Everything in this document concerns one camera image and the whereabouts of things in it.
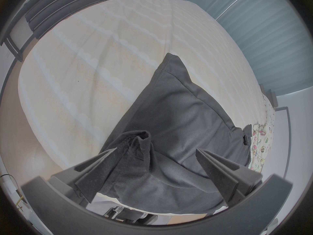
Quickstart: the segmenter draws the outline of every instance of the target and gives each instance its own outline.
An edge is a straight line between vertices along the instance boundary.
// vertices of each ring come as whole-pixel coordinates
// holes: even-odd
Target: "wooden floor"
[[[23,52],[23,60],[37,43],[34,39]],[[30,128],[18,97],[16,62],[5,86],[0,105],[0,154],[9,174],[19,185],[40,175],[45,179],[62,169],[48,156]]]

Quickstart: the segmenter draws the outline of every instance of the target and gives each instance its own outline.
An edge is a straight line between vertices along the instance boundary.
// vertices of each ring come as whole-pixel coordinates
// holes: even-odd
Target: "black garment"
[[[235,127],[191,82],[179,57],[168,53],[101,152],[117,149],[76,185],[89,200],[100,192],[147,212],[213,213],[225,203],[196,148],[248,165],[250,145],[251,125],[244,132]]]

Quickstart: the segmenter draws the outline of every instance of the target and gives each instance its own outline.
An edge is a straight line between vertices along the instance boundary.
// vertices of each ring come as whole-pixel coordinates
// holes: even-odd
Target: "mattress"
[[[199,6],[110,0],[61,21],[23,63],[21,105],[48,155],[62,169],[97,155],[168,52],[181,58],[192,82],[235,126],[266,122],[248,61]]]

